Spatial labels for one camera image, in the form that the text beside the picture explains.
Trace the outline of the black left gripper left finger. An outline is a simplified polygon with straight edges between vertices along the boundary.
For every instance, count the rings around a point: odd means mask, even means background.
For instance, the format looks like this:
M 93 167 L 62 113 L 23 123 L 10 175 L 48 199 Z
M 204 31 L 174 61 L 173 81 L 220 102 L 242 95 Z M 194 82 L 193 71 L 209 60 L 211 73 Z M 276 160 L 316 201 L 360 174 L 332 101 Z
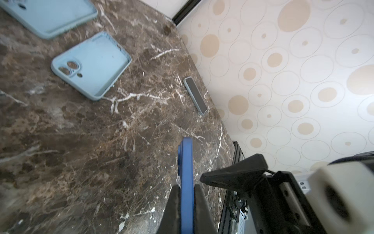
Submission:
M 172 186 L 157 234 L 180 234 L 180 193 L 179 185 Z

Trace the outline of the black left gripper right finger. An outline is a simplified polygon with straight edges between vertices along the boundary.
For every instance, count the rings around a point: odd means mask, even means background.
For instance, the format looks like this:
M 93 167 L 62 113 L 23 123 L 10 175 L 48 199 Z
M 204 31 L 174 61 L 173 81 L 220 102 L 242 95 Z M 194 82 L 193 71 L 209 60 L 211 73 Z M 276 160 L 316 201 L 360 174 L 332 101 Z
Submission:
M 206 202 L 201 185 L 194 186 L 194 233 L 216 234 L 212 215 Z

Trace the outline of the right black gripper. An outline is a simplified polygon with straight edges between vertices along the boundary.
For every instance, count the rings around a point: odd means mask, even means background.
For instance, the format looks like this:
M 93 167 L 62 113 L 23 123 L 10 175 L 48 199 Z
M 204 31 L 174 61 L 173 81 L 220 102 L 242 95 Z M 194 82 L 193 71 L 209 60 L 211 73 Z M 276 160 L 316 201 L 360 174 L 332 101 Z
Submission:
M 249 211 L 257 234 L 325 234 L 299 183 L 290 172 L 264 175 L 268 169 L 262 154 L 229 167 L 203 173 L 203 184 L 250 192 Z

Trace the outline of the dark blue phone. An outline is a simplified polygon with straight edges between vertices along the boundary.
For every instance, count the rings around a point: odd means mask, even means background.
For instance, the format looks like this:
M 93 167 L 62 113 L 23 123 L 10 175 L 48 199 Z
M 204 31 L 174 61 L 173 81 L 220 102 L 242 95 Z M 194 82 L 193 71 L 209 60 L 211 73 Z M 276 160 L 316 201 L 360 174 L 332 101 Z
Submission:
M 181 234 L 194 233 L 193 142 L 184 137 L 178 146 L 178 175 L 181 180 Z

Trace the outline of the pink phone black screen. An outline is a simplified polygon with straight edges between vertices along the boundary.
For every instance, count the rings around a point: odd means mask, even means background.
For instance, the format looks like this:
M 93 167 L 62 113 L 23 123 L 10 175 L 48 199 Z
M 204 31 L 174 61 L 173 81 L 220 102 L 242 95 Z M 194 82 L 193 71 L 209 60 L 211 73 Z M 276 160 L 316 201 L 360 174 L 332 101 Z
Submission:
M 207 105 L 192 77 L 187 77 L 183 83 L 192 98 L 192 101 L 201 116 L 207 112 Z

